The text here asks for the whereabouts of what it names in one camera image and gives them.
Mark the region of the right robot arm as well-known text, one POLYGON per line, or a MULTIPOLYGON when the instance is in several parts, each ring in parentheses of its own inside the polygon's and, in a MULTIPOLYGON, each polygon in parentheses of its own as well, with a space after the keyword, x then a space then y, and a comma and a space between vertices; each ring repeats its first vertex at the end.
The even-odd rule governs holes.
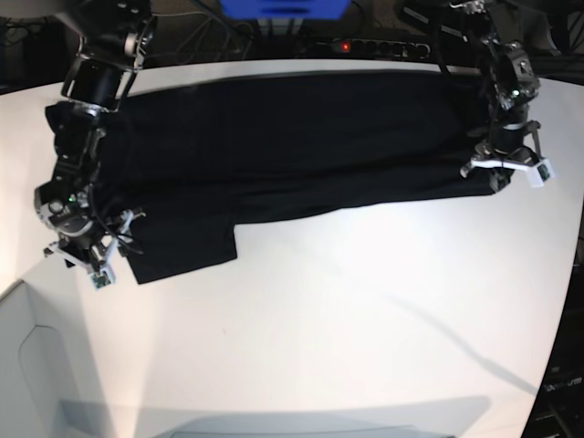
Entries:
POLYGON ((62 1, 54 16, 76 32, 79 46, 61 89, 55 129, 57 161, 35 190, 37 217, 57 234, 45 252, 86 271, 98 285, 113 282, 110 258, 128 247, 136 214, 105 219, 94 201, 104 118, 116 113, 141 71, 156 19, 148 1, 62 1))

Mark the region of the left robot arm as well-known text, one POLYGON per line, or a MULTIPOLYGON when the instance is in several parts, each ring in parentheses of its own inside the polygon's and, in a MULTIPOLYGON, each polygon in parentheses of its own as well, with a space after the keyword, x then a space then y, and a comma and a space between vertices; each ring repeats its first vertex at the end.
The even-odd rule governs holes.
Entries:
POLYGON ((489 120, 477 132, 480 141, 461 175, 486 170, 496 192, 512 172, 523 173, 533 188, 553 178, 541 152, 540 123, 528 117, 540 82, 523 46, 516 7, 509 1, 404 1, 399 14, 429 34, 431 55, 444 75, 450 74, 446 53, 463 47, 481 74, 489 120))

